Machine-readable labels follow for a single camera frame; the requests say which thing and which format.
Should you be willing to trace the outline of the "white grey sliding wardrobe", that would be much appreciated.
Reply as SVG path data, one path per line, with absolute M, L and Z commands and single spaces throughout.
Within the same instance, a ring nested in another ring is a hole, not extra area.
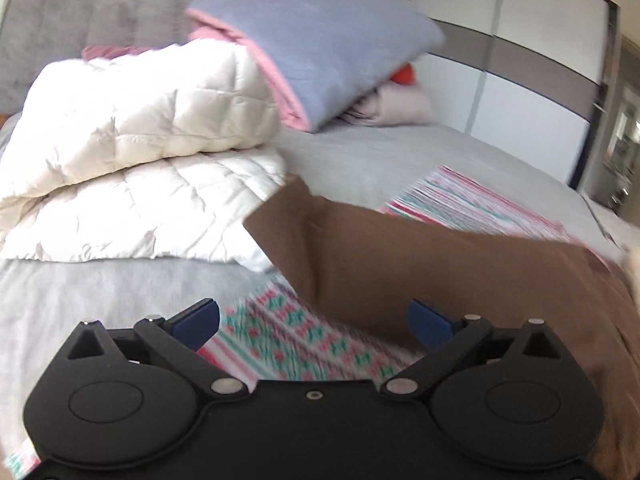
M 614 0 L 410 0 L 444 44 L 416 62 L 439 121 L 571 188 L 620 50 Z

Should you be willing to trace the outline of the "light pink folded bedding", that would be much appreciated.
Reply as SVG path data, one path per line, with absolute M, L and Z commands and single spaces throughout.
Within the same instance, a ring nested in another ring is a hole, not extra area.
M 434 120 L 434 114 L 420 84 L 403 86 L 390 81 L 352 104 L 338 118 L 365 127 L 424 126 Z

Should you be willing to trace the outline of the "brown coat with fur collar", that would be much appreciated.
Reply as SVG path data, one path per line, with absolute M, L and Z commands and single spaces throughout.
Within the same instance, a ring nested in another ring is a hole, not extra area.
M 292 180 L 245 229 L 318 315 L 401 347 L 416 345 L 419 300 L 500 327 L 541 318 L 603 398 L 594 450 L 609 479 L 639 474 L 639 311 L 623 271 L 580 245 L 463 232 L 331 202 Z

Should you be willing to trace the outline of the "grey bed sheet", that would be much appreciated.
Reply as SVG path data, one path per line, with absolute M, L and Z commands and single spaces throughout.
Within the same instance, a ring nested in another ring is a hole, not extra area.
M 586 201 L 568 186 L 467 134 L 441 126 L 356 128 L 318 134 L 282 129 L 272 142 L 288 170 L 336 202 L 381 208 L 406 186 L 447 166 L 515 203 L 559 221 L 571 237 L 616 260 Z M 236 264 L 173 258 L 1 263 L 1 451 L 26 439 L 23 406 L 56 350 L 82 320 L 129 327 L 203 298 L 228 304 L 267 281 Z

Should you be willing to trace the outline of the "pink teal patterned blanket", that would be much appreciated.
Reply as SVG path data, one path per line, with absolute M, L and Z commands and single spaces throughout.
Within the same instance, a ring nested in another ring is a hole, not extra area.
M 463 231 L 570 238 L 559 223 L 445 167 L 403 190 L 383 210 Z M 412 361 L 405 351 L 318 318 L 283 278 L 225 307 L 219 332 L 196 350 L 249 386 L 262 378 L 382 382 Z

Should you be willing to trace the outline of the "orange plush item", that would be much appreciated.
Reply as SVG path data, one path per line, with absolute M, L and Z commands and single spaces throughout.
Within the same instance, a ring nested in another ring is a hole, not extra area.
M 416 71 L 411 63 L 407 63 L 390 77 L 390 81 L 401 86 L 413 86 L 416 83 Z

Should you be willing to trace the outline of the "white quilted duvet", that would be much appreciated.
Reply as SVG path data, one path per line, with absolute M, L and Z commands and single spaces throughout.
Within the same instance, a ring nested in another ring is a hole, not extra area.
M 238 44 L 47 65 L 1 157 L 1 255 L 264 272 L 243 223 L 284 185 L 277 105 Z

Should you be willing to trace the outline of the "cream folded garment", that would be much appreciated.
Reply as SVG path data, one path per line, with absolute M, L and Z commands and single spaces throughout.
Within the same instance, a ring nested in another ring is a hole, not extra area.
M 616 216 L 611 209 L 605 208 L 591 198 L 583 195 L 594 220 L 603 236 L 615 245 L 620 253 L 620 267 L 623 269 L 631 297 L 639 307 L 640 292 L 640 260 L 639 260 L 639 228 Z

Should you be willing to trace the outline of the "blue pink folded blanket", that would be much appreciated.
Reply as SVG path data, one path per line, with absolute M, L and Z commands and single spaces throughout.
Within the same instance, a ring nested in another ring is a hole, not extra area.
M 193 38 L 247 47 L 282 122 L 316 132 L 444 42 L 408 0 L 194 0 Z

